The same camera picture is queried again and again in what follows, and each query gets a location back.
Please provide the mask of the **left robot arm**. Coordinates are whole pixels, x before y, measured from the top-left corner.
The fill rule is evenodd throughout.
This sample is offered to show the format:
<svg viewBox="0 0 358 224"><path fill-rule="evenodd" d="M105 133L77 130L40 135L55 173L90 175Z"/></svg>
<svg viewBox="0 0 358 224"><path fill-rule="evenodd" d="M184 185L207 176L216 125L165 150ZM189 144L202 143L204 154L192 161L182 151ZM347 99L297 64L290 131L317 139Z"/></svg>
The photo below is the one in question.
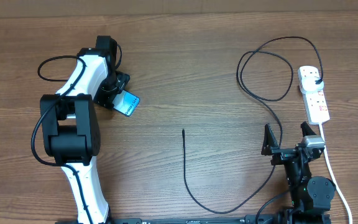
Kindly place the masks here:
<svg viewBox="0 0 358 224"><path fill-rule="evenodd" d="M93 48L73 56L76 67L61 89L40 99L40 119L32 139L42 130L45 152L61 167L73 192L75 223L111 223L110 207L97 171L101 133L95 106L130 116L138 97L125 90L130 76L118 70L122 50L108 35L99 35Z"/></svg>

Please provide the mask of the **smartphone with light screen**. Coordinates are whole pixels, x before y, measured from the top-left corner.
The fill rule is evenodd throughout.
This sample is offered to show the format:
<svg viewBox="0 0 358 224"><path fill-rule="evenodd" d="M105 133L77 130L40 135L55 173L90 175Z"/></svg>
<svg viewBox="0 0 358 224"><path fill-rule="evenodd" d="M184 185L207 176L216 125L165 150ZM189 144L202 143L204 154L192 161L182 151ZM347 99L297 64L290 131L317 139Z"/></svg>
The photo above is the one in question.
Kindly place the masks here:
<svg viewBox="0 0 358 224"><path fill-rule="evenodd" d="M140 98L138 96L125 90L117 94L113 100L114 109L127 117L133 114L139 103Z"/></svg>

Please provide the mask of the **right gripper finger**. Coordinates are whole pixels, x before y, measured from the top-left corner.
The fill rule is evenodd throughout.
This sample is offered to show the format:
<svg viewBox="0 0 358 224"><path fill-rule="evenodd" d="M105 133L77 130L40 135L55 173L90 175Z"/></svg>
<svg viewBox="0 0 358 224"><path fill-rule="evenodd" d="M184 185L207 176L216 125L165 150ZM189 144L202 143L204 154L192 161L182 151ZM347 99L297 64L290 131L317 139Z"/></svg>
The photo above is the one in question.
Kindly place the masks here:
<svg viewBox="0 0 358 224"><path fill-rule="evenodd" d="M305 137L305 136L313 136L313 135L316 134L316 133L310 128L309 124L308 124L306 121L302 122L301 125L300 125L300 127L301 127L301 131L302 131L303 137Z"/></svg>
<svg viewBox="0 0 358 224"><path fill-rule="evenodd" d="M277 143L271 126L269 124L266 124L264 127L264 141L262 145L261 155L272 156L279 149L280 147Z"/></svg>

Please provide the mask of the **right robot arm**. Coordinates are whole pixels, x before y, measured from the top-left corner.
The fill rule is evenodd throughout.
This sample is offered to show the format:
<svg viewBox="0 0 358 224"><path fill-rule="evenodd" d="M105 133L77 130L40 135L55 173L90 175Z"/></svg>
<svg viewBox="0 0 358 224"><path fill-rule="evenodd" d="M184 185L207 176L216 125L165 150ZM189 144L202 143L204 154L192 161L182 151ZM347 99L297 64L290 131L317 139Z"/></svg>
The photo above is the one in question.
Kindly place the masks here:
<svg viewBox="0 0 358 224"><path fill-rule="evenodd" d="M325 141L309 125L301 124L303 139L294 148L280 148L269 124L265 125L261 155L271 156L271 165L283 165L288 190L266 202L255 216L256 223L330 223L326 213L336 184L329 178L312 176L309 163L319 159L324 152ZM276 199L290 194L292 206L273 215L261 215L264 208Z"/></svg>

